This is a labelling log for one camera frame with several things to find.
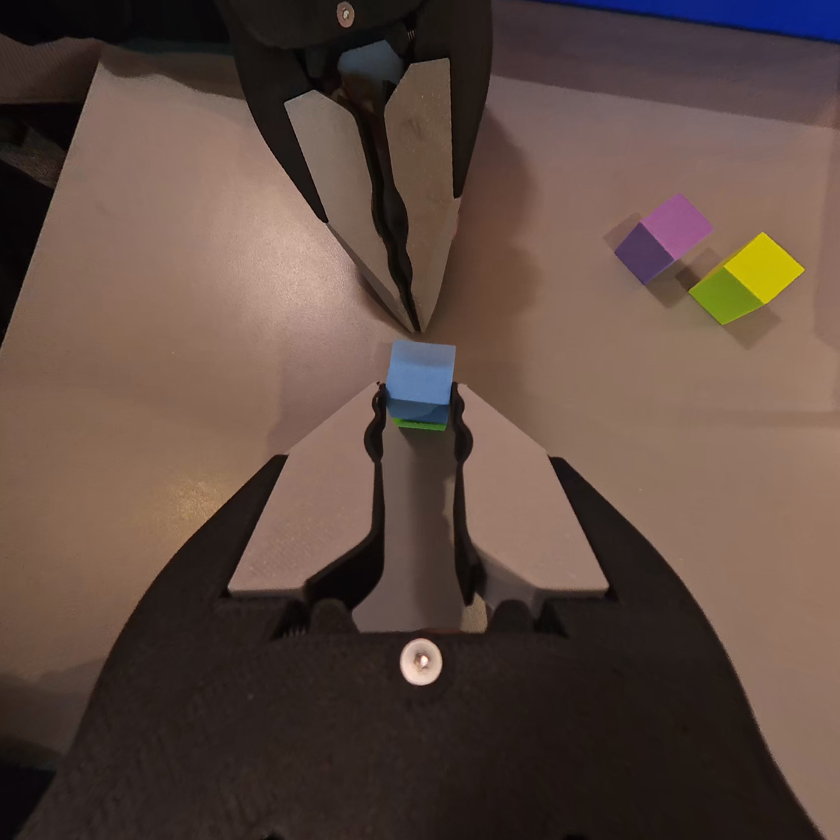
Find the yellow foam cube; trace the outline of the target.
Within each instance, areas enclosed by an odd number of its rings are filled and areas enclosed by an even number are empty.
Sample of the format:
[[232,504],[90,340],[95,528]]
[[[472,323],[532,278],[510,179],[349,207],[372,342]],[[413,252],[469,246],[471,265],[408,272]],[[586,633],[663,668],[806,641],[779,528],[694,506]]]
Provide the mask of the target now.
[[760,233],[689,289],[690,297],[725,326],[777,298],[805,271],[771,236]]

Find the purple foam cube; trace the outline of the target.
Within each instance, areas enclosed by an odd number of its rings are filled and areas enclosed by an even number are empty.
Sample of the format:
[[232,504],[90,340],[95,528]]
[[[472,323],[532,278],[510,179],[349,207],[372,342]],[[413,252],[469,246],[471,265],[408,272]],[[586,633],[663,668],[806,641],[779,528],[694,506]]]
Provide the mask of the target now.
[[707,216],[677,193],[639,220],[614,255],[642,285],[681,261],[713,232]]

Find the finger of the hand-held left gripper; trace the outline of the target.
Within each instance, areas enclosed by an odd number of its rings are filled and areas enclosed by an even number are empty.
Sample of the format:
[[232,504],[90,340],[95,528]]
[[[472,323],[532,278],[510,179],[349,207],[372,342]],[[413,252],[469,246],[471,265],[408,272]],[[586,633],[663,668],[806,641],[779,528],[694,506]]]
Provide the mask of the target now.
[[345,100],[320,91],[288,100],[285,109],[331,232],[386,309],[415,333],[375,227],[373,182],[356,114]]
[[407,215],[406,253],[421,332],[434,314],[459,218],[451,114],[448,58],[410,65],[385,105],[392,175]]

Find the blue foam cube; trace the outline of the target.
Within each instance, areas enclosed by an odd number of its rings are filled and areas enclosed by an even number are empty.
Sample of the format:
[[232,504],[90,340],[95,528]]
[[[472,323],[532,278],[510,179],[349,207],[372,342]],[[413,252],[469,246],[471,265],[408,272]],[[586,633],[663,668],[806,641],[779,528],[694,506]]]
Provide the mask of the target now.
[[391,417],[448,423],[456,347],[395,340],[385,380]]

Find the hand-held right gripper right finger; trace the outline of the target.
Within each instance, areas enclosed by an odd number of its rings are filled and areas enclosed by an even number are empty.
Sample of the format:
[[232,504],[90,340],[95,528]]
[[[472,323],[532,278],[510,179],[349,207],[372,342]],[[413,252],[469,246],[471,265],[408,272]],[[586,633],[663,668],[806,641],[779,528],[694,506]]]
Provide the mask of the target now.
[[600,597],[608,588],[547,451],[454,384],[455,571],[464,603]]

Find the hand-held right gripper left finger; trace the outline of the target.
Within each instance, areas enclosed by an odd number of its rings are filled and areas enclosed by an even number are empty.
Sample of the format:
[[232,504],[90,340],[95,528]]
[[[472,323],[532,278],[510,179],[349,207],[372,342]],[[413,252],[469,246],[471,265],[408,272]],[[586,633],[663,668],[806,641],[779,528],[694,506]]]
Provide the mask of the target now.
[[294,444],[228,584],[354,609],[384,570],[384,387],[367,385]]

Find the blue plastic bin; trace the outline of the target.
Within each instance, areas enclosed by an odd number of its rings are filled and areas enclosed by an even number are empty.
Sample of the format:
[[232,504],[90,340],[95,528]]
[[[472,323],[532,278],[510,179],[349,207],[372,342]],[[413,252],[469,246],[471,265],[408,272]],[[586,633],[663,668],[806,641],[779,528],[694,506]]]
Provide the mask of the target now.
[[838,1],[573,1],[572,4],[839,42]]

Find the person's black clothing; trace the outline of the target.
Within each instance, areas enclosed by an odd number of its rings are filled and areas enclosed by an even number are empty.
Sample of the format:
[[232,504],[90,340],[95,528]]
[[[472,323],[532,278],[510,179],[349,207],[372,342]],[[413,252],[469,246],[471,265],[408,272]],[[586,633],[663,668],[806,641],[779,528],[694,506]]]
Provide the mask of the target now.
[[75,106],[62,102],[2,105],[2,339],[35,252],[78,115]]

